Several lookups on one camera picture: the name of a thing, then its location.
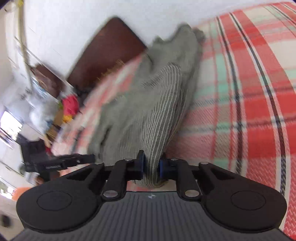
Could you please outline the yellow cloth item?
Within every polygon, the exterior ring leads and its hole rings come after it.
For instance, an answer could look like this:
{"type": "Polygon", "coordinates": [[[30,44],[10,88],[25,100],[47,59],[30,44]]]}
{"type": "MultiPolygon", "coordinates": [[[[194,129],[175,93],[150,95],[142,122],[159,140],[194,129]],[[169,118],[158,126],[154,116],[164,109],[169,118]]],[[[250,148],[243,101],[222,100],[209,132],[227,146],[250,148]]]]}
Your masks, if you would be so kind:
{"type": "Polygon", "coordinates": [[[70,123],[73,120],[72,115],[63,115],[62,122],[63,123],[70,123]]]}

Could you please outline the red plaid bed sheet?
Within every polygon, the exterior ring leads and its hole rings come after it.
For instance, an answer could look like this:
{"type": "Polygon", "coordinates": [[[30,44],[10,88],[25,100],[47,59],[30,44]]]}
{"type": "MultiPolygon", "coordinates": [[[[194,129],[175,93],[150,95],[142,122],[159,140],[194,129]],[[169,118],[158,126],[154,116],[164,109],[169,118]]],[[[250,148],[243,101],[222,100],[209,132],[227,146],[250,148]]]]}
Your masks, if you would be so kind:
{"type": "Polygon", "coordinates": [[[166,154],[213,163],[278,190],[295,237],[295,3],[260,4],[199,25],[193,102],[166,154]]]}

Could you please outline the green striped checked shirt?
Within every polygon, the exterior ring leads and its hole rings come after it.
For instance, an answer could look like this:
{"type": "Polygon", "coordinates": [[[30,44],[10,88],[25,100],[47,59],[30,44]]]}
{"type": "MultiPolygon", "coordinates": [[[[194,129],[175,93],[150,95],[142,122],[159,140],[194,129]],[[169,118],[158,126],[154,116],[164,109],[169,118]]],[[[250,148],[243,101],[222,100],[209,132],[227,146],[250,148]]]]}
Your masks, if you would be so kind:
{"type": "Polygon", "coordinates": [[[144,151],[144,177],[137,184],[163,185],[159,160],[180,127],[196,90],[204,33],[181,25],[166,40],[156,38],[142,57],[133,80],[100,111],[87,148],[107,166],[144,151]]]}

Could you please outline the dark brown wooden board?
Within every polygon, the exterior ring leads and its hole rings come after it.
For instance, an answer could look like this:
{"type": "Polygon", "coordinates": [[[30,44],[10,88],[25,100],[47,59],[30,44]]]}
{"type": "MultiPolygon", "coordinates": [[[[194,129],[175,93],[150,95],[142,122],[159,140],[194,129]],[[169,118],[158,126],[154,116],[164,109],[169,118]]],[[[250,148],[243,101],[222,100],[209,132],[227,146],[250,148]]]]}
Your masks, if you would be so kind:
{"type": "Polygon", "coordinates": [[[111,18],[95,35],[73,70],[67,82],[84,89],[99,80],[121,61],[127,63],[145,51],[146,45],[119,17],[111,18]]]}

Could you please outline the red cloth bundle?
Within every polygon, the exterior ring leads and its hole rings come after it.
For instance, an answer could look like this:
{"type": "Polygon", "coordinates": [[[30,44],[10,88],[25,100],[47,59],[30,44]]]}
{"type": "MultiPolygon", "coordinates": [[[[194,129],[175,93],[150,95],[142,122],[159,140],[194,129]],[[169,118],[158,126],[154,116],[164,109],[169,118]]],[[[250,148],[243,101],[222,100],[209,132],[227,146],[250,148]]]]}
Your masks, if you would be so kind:
{"type": "Polygon", "coordinates": [[[75,116],[79,111],[79,102],[76,95],[71,94],[62,99],[63,114],[75,116]]]}

